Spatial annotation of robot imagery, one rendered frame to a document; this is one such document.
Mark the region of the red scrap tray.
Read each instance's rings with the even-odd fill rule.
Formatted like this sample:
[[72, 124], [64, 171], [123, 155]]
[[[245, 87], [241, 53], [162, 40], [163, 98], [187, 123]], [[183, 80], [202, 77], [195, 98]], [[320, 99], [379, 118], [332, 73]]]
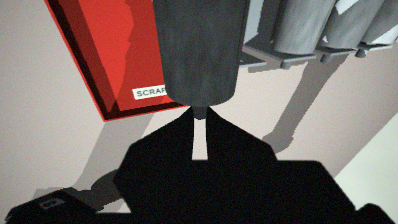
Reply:
[[103, 122], [186, 105], [165, 92], [152, 0], [44, 0]]

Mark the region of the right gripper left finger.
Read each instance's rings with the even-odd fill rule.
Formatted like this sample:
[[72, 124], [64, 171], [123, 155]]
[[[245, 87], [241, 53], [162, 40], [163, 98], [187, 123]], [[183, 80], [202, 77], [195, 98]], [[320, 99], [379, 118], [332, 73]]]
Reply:
[[132, 157], [192, 159], [193, 142], [194, 112], [190, 106], [177, 119], [131, 144], [123, 160]]

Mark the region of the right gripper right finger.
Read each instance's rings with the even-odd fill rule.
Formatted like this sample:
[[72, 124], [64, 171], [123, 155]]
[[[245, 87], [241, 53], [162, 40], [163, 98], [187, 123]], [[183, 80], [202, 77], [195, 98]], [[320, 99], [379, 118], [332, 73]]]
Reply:
[[220, 117], [211, 107], [205, 121], [208, 159], [215, 159], [216, 148], [220, 160], [278, 160], [268, 143]]

